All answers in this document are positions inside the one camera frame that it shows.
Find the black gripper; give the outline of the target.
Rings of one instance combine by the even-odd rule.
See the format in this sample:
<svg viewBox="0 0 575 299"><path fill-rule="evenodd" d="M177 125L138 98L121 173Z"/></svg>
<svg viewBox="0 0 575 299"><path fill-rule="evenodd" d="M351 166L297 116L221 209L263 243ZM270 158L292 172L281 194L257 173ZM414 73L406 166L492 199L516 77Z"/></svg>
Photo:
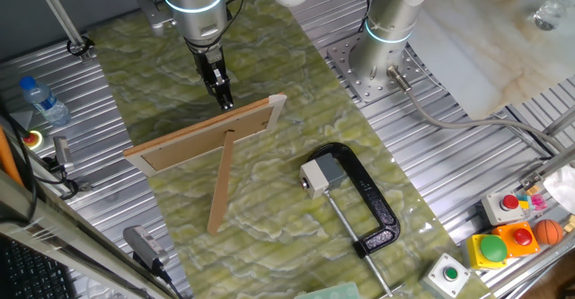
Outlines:
<svg viewBox="0 0 575 299"><path fill-rule="evenodd" d="M233 97L226 73L226 62L222 47L211 48L203 53L192 51L198 74L206 86L211 86L222 110L233 107Z"/></svg>

